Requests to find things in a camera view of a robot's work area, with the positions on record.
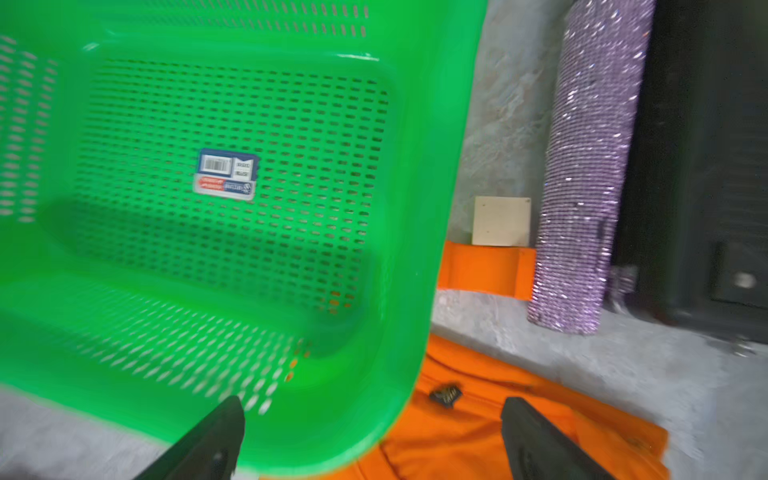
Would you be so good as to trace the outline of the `green plastic basket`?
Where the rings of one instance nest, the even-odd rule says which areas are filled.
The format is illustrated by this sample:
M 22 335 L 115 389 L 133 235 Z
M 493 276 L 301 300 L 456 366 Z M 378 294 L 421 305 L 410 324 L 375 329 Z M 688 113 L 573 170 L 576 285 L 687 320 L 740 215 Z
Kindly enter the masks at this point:
M 1 382 L 323 474 L 426 352 L 483 1 L 5 1 Z

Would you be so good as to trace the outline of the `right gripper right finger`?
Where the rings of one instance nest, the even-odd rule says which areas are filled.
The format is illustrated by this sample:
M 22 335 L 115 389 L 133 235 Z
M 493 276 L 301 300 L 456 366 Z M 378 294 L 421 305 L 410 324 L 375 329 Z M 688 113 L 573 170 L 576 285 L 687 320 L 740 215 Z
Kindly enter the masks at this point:
M 506 399 L 501 422 L 501 434 L 514 479 L 614 479 L 524 398 Z

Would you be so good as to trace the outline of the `orange wooden block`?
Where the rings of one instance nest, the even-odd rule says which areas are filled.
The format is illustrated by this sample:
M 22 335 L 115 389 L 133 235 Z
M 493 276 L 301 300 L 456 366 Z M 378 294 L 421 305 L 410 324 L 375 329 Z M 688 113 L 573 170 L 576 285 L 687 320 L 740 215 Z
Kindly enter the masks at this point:
M 439 290 L 478 292 L 530 301 L 536 250 L 446 241 L 438 278 Z

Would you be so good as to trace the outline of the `beige wooden block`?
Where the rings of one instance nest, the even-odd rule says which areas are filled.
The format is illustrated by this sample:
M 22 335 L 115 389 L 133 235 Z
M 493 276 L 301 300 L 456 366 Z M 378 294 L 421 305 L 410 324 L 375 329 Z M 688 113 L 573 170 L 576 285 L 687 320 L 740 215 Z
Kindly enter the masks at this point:
M 530 244 L 531 204 L 528 197 L 477 196 L 472 244 L 527 248 Z

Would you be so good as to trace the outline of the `orange t-shirt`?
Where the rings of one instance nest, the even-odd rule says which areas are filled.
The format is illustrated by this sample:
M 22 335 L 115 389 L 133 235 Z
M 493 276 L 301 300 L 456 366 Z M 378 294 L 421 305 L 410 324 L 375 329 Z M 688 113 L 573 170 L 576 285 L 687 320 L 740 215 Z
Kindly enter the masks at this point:
M 242 455 L 270 478 L 670 475 L 662 427 L 426 329 L 307 334 L 254 380 Z

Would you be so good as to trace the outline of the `black hard case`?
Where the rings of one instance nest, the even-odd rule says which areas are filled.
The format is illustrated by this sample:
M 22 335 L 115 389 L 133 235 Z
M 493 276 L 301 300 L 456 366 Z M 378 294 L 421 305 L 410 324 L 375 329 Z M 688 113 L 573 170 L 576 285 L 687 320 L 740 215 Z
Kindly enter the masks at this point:
M 612 258 L 634 317 L 767 339 L 767 5 L 655 7 Z

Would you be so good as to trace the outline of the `purple glitter tumbler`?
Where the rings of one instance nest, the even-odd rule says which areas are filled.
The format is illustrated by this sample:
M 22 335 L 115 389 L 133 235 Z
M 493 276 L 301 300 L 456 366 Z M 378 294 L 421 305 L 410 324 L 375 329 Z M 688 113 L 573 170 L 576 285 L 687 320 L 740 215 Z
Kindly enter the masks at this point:
M 566 16 L 528 308 L 538 326 L 599 329 L 654 10 L 576 1 Z

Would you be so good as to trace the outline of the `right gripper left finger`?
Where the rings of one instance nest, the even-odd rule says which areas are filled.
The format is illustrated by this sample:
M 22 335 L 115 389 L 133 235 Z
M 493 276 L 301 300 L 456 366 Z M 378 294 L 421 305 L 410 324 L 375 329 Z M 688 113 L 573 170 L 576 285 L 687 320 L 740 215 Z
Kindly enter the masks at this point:
M 245 436 L 237 396 L 226 398 L 135 480 L 231 479 Z

